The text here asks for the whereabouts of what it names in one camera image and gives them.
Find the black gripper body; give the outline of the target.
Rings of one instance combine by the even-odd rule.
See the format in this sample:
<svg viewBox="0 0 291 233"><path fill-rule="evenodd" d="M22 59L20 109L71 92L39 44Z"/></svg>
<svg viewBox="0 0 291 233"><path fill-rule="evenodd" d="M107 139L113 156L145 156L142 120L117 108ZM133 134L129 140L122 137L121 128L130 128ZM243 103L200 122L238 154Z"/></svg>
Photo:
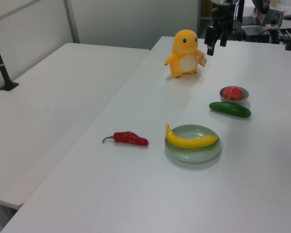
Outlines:
<svg viewBox="0 0 291 233"><path fill-rule="evenodd" d="M227 33L227 37L232 33L234 26L234 13L237 0L212 0L210 17L213 20L215 36L220 39L222 33Z"/></svg>

